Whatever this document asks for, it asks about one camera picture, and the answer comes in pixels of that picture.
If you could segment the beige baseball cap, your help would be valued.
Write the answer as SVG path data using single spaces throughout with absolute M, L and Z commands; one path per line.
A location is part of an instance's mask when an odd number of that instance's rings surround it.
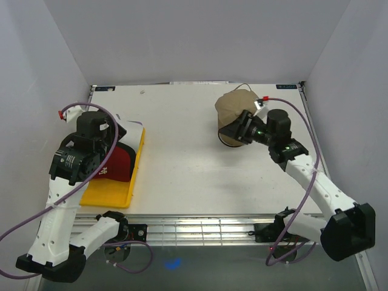
M 223 94 L 215 102 L 218 120 L 229 124 L 237 119 L 243 110 L 254 114 L 256 107 L 254 101 L 259 98 L 252 88 L 242 83 L 233 90 Z

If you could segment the white baseball cap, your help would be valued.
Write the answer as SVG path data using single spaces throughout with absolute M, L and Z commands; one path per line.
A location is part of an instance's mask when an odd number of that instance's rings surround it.
M 121 119 L 119 115 L 116 115 L 115 119 L 118 125 L 124 128 L 127 132 L 119 141 L 122 144 L 131 147 L 135 153 L 137 153 L 141 145 L 141 138 L 144 130 L 143 125 L 140 122 Z

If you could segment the red baseball cap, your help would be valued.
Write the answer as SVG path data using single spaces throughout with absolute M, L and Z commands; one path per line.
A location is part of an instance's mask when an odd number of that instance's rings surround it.
M 135 161 L 136 152 L 119 142 L 104 167 L 93 178 L 129 182 L 135 169 Z

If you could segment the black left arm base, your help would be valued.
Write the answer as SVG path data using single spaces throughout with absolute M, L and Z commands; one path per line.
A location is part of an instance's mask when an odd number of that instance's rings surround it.
M 147 241 L 146 224 L 129 224 L 125 229 L 126 235 L 122 238 L 113 238 L 107 243 L 115 243 L 114 246 L 104 247 L 104 255 L 107 260 L 114 263 L 124 262 L 130 255 L 131 244 L 124 244 L 124 241 Z

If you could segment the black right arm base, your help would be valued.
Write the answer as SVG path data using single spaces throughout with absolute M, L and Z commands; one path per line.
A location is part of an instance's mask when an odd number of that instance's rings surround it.
M 247 232 L 249 236 L 255 237 L 256 243 L 274 243 L 280 234 L 274 223 L 263 224 L 256 223 L 253 225 L 253 230 Z M 295 250 L 298 243 L 306 243 L 309 240 L 298 235 L 286 233 L 280 241 L 280 245 L 275 249 L 273 257 L 275 259 L 283 256 L 291 250 Z

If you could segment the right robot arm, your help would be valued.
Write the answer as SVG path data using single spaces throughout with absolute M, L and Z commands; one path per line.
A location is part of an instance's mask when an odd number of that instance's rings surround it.
M 293 235 L 319 243 L 334 261 L 341 261 L 375 246 L 375 210 L 359 204 L 317 169 L 308 150 L 292 138 L 291 120 L 286 111 L 270 110 L 263 121 L 247 110 L 219 128 L 224 135 L 243 144 L 257 142 L 268 147 L 275 164 L 292 177 L 319 207 L 323 218 L 285 209 L 275 216 L 264 233 L 282 241 Z

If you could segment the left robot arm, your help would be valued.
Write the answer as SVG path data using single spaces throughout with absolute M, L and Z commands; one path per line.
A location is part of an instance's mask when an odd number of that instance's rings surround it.
M 18 257 L 16 268 L 37 273 L 60 283 L 73 283 L 84 270 L 87 258 L 109 239 L 124 241 L 127 225 L 111 217 L 71 238 L 79 203 L 89 181 L 110 158 L 126 130 L 102 110 L 81 112 L 76 130 L 66 136 L 50 166 L 45 213 L 29 251 Z

